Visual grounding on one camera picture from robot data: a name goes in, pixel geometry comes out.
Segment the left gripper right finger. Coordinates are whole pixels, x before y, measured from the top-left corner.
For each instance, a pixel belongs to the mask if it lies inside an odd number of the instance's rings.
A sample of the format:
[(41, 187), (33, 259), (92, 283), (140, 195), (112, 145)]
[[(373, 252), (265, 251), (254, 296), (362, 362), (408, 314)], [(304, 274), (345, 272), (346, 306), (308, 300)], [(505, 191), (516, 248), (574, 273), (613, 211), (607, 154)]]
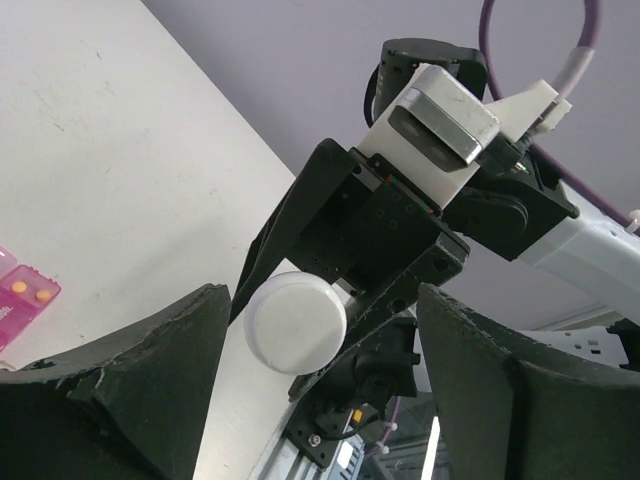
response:
[(429, 284), (417, 323), (451, 478), (638, 478), (638, 372), (547, 346)]

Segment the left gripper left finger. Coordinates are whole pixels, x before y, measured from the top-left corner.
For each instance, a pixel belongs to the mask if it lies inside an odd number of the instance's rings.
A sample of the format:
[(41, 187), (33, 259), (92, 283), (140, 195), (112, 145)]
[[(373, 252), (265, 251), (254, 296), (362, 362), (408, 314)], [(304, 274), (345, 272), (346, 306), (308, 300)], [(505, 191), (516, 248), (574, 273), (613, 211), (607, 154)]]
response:
[(125, 328), (1, 375), (5, 479), (190, 479), (231, 299), (206, 284)]

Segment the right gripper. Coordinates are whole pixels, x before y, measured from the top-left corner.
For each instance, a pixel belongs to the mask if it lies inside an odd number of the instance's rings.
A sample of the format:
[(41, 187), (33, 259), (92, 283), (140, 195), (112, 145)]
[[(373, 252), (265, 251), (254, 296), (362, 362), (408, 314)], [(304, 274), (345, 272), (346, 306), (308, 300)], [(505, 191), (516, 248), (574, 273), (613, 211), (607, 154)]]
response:
[(299, 270), (359, 297), (347, 308), (339, 353), (328, 366), (291, 384), (289, 401), (299, 400), (363, 341), (414, 305), (421, 284), (441, 286), (459, 275), (470, 247), (442, 230), (413, 184), (384, 157), (366, 158), (355, 149), (349, 154), (327, 138), (252, 241), (229, 321), (236, 320), (291, 248), (289, 261)]

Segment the white pill bottle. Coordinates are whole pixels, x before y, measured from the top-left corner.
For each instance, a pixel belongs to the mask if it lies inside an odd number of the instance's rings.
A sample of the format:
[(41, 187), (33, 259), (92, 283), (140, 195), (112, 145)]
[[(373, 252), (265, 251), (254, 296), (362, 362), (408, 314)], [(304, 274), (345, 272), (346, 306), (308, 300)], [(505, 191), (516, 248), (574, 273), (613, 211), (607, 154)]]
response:
[(254, 357), (272, 371), (306, 375), (327, 366), (343, 346), (347, 290), (300, 271), (266, 280), (244, 309), (245, 339)]

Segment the pink weekly pill organizer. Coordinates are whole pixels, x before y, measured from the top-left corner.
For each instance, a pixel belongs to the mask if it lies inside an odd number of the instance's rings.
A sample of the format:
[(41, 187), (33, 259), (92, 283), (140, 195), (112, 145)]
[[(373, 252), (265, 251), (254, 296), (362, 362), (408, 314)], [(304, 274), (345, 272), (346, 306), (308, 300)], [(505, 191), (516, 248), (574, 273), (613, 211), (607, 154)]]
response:
[[(16, 281), (28, 288), (17, 294), (11, 290)], [(36, 299), (39, 290), (48, 290), (52, 297), (47, 302)], [(46, 278), (32, 266), (20, 264), (15, 256), (1, 248), (1, 350), (10, 345), (57, 298), (60, 285)]]

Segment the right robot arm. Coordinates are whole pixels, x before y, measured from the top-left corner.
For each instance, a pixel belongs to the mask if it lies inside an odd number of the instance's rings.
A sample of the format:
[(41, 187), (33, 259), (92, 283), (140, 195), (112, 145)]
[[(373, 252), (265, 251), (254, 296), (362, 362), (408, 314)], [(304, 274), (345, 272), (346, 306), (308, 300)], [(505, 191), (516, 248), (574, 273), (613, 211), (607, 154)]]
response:
[[(353, 411), (388, 421), (424, 366), (456, 479), (639, 475), (639, 218), (606, 212), (533, 142), (570, 111), (594, 55), (485, 102), (486, 49), (392, 39), (365, 95), (368, 132), (322, 141), (252, 242), (232, 301), (247, 343), (294, 381), (284, 434), (327, 468)], [(443, 291), (478, 243), (619, 312), (523, 334)]]

